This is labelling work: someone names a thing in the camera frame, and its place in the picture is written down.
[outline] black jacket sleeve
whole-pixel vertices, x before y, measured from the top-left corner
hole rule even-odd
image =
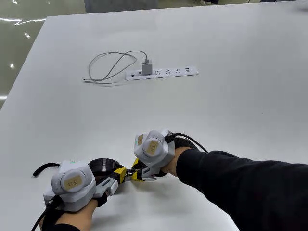
[[[68,225],[68,224],[58,224],[49,227],[46,231],[80,231],[75,226]]]
[[[228,213],[241,231],[308,229],[308,165],[184,151],[179,179]]]

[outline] shiny floor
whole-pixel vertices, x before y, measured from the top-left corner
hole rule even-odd
[[[220,0],[219,3],[247,3],[247,0]],[[158,0],[159,8],[199,5],[200,0]],[[0,1],[0,109],[46,17],[85,12],[84,0]]]

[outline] socket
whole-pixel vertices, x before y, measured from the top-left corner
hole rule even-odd
[[[176,67],[176,68],[161,68],[153,69],[152,75],[143,76],[141,70],[127,71],[125,74],[126,80],[150,79],[150,78],[166,78],[176,76],[194,76],[199,74],[194,66]]]

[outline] table surface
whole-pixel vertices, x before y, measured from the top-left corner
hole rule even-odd
[[[130,166],[136,134],[167,128],[208,150],[308,163],[308,2],[226,5],[47,18],[0,111],[1,225],[30,230],[55,169],[45,162],[109,157]],[[106,51],[146,51],[154,68],[200,74],[84,84]],[[100,61],[102,74],[110,62]],[[137,62],[131,69],[138,69]],[[93,230],[237,230],[172,176],[125,183]]]

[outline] gray device housing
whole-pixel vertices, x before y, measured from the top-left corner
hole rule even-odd
[[[72,171],[74,169],[80,170],[84,169],[85,167],[89,167],[86,163],[77,162],[73,165],[69,161],[63,161],[60,164],[59,172],[56,173],[54,176],[57,175],[63,175],[69,171]],[[115,193],[115,191],[118,188],[117,180],[114,178],[108,177],[105,179],[102,183],[99,185],[96,185],[95,177],[91,173],[91,181],[90,184],[84,186],[77,192],[63,192],[62,190],[54,190],[52,187],[55,186],[55,184],[50,184],[47,191],[44,193],[44,201],[47,205],[48,202],[56,195],[55,192],[60,192],[59,196],[63,200],[63,203],[57,207],[56,209],[68,211],[68,212],[77,212],[80,209],[82,209],[84,206],[86,206],[89,201],[92,198],[99,198],[101,197],[106,191],[107,195],[111,196]]]
[[[167,165],[174,157],[174,141],[167,143],[165,136],[171,133],[168,130],[158,132],[152,130],[149,134],[137,135],[135,138],[134,154],[142,161],[147,168],[142,170],[142,179],[146,181],[155,180],[155,174],[160,172],[160,169]],[[149,154],[147,150],[151,141],[159,143],[155,147],[153,154]]]

